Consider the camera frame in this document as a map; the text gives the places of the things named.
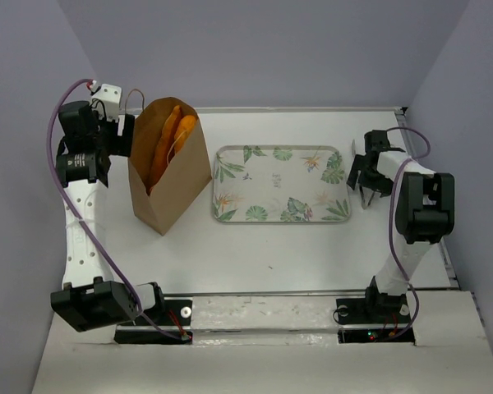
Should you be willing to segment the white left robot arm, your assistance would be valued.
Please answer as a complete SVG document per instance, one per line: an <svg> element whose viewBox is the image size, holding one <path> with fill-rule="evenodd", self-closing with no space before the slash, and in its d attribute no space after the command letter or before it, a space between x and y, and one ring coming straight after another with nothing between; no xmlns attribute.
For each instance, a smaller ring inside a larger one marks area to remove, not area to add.
<svg viewBox="0 0 493 394"><path fill-rule="evenodd" d="M104 201L113 155L128 156L135 118L108 121L104 108L85 100L56 108L64 136L48 151L66 219L66 268L62 288L51 294L53 311L78 332L142 318L160 322L166 305L154 282L132 285L104 248Z"/></svg>

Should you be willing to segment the brown paper bag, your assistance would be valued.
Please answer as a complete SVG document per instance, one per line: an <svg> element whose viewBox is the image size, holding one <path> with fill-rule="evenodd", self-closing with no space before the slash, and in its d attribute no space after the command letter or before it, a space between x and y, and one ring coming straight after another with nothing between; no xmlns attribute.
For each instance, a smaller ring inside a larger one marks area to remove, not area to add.
<svg viewBox="0 0 493 394"><path fill-rule="evenodd" d="M169 139L172 144L161 156L162 174L153 182L157 145L176 108L183 116L193 116L195 125L188 137ZM128 176L135 216L165 235L212 179L204 132L193 107L174 97L158 98L145 107L135 123Z"/></svg>

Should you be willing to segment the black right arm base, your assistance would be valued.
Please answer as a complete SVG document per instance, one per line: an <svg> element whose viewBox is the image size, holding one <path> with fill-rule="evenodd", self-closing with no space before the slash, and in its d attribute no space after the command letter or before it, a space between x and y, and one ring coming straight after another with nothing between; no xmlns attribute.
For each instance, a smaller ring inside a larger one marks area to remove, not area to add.
<svg viewBox="0 0 493 394"><path fill-rule="evenodd" d="M337 299L333 320L341 344L415 343L405 294L386 295L369 286L365 295Z"/></svg>

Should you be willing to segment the metal tongs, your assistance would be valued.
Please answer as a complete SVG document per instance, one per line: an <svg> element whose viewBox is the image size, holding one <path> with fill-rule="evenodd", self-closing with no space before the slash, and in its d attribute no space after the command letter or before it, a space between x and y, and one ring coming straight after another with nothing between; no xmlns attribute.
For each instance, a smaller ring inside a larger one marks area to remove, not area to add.
<svg viewBox="0 0 493 394"><path fill-rule="evenodd" d="M352 158L355 159L357 156L357 147L355 140L353 140L351 143L351 154L352 154ZM371 203L376 195L375 191L364 188L363 186L358 186L358 190L359 190L362 208L363 209L370 208Z"/></svg>

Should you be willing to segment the short fake bread loaf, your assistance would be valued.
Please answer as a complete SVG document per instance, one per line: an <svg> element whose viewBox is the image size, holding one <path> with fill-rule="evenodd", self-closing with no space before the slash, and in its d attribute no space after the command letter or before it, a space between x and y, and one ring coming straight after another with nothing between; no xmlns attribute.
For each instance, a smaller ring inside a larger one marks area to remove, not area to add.
<svg viewBox="0 0 493 394"><path fill-rule="evenodd" d="M172 146L167 153L167 164L169 164L173 156L182 149L182 147L186 143L187 138L194 130L196 123L197 118L192 115L186 115L181 119L174 134L174 141L172 143Z"/></svg>

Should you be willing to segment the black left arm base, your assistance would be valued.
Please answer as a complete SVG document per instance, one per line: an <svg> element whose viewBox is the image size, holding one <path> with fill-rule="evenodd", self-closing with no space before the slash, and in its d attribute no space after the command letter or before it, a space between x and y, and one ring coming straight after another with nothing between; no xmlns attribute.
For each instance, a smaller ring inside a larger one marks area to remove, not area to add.
<svg viewBox="0 0 493 394"><path fill-rule="evenodd" d="M118 325L114 341L119 345L190 345L192 313L191 297L166 297L164 311L158 307L145 311L163 333L140 316L135 322Z"/></svg>

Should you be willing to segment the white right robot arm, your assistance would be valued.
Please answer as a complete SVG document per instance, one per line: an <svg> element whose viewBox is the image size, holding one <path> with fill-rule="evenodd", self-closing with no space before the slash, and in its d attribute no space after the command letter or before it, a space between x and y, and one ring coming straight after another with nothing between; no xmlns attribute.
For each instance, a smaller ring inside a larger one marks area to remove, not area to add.
<svg viewBox="0 0 493 394"><path fill-rule="evenodd" d="M384 323L388 318L411 323L402 314L411 278L433 245L455 224L455 178L423 167L416 158L389 141L387 130L364 135L365 152L354 154L347 184L352 190L389 198L389 256L361 298L339 300L342 325Z"/></svg>

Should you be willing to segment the long scored fake baguette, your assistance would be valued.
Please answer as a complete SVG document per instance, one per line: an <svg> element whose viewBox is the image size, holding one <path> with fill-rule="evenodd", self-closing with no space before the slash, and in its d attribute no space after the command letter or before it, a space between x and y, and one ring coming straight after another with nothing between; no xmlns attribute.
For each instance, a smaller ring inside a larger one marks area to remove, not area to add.
<svg viewBox="0 0 493 394"><path fill-rule="evenodd" d="M150 168L150 174L147 181L147 194L150 195L154 186L159 182L160 178L166 171L168 166L169 151L173 146L174 135L177 131L179 122L182 119L182 109L180 105L176 105L168 118L166 119L159 142L154 150L154 158Z"/></svg>

